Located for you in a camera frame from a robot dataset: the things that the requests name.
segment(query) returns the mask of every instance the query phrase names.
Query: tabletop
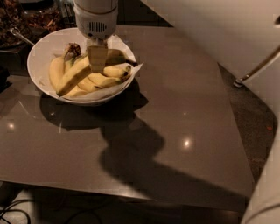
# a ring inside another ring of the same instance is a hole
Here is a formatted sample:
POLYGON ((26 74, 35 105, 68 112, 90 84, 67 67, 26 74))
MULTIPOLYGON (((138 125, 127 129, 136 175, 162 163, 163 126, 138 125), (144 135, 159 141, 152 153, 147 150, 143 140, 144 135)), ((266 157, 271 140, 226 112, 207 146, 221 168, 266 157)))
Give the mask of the tabletop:
POLYGON ((143 62, 98 107, 12 75, 0 94, 0 180, 243 210, 254 189, 217 63, 171 27, 118 26, 143 62))

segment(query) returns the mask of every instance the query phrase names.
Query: black object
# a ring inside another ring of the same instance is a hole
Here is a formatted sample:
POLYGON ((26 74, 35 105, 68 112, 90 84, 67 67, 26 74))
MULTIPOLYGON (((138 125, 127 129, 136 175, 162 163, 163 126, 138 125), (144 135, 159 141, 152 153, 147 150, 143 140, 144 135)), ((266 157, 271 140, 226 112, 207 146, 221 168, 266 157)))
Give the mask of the black object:
POLYGON ((7 88, 7 78, 9 76, 9 71, 6 68, 0 66, 0 93, 7 88))

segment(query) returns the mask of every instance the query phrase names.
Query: floor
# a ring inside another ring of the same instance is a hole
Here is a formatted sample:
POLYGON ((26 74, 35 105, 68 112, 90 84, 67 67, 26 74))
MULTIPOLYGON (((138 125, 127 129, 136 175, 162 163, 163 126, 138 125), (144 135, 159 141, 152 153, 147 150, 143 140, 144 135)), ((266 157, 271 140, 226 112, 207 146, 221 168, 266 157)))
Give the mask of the floor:
MULTIPOLYGON (((221 66, 220 73, 248 162, 257 181, 273 142, 277 128, 276 119, 266 105, 247 88, 234 87, 235 77, 221 66)), ((5 203, 0 205, 0 224, 237 224, 242 217, 241 213, 236 212, 193 206, 159 205, 113 196, 26 185, 4 184, 1 189, 0 201, 5 203)))

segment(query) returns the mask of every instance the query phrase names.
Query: glass jar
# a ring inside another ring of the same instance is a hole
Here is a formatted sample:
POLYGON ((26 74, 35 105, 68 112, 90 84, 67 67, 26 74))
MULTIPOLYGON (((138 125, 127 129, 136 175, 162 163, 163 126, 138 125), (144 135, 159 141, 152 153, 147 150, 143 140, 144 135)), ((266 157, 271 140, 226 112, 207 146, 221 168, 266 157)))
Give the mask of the glass jar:
POLYGON ((27 39, 32 36, 20 2, 18 0, 0 0, 0 49, 23 43, 21 39, 10 33, 11 28, 16 28, 27 39))
POLYGON ((63 28, 60 9, 54 0, 19 0, 31 28, 55 32, 63 28))

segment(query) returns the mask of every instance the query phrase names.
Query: bowl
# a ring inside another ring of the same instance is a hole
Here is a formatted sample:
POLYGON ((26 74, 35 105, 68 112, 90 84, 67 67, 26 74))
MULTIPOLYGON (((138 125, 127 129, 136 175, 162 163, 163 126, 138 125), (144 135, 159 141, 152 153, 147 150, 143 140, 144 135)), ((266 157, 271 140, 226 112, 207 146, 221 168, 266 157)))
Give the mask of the bowl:
MULTIPOLYGON (((103 93, 101 90, 98 90, 81 97, 60 97, 56 95, 55 90, 49 81, 48 69, 52 59, 60 56, 64 52, 64 49, 68 43, 77 43, 80 45, 82 53, 86 51, 87 39, 77 28, 68 28, 52 32, 43 37, 31 49, 27 59, 28 73, 36 87, 43 93, 61 102, 67 102, 80 106, 98 106, 108 102, 123 92, 130 85, 135 77, 136 72, 141 67, 133 67, 131 76, 128 80, 126 80, 125 83, 119 87, 109 87, 103 89, 103 93)), ((136 61, 133 52, 117 35, 113 35, 108 39, 108 48, 124 51, 130 60, 136 61)))

